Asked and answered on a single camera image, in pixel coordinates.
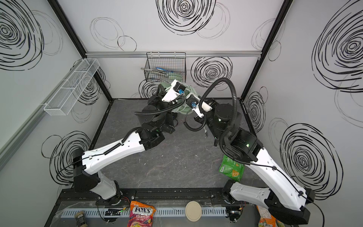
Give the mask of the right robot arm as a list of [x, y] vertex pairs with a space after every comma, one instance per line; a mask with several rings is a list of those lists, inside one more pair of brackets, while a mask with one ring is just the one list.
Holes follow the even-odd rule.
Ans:
[[[206, 100], [208, 94], [220, 83], [228, 85], [232, 104], [219, 104]], [[257, 137], [240, 128], [241, 113], [235, 87], [227, 78], [217, 79], [202, 97], [190, 93], [183, 95], [185, 103], [198, 115], [198, 128], [184, 125], [190, 131], [199, 131], [207, 126], [215, 137], [215, 146], [231, 160], [243, 164], [256, 173], [266, 187], [253, 187], [239, 182], [225, 185], [226, 199], [245, 201], [265, 208], [277, 220], [287, 225], [307, 225], [311, 213], [306, 208], [314, 203], [315, 192], [296, 183], [273, 160]]]

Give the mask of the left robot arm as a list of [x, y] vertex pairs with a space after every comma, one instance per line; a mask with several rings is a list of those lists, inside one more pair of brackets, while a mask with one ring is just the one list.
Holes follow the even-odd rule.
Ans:
[[119, 184], [102, 174], [101, 169], [130, 155], [159, 145], [164, 133], [175, 131], [177, 113], [173, 110], [185, 102], [185, 85], [174, 80], [165, 90], [159, 85], [142, 111], [135, 112], [140, 126], [129, 130], [124, 138], [103, 147], [73, 153], [73, 185], [78, 193], [91, 191], [111, 204], [118, 203], [123, 196]]

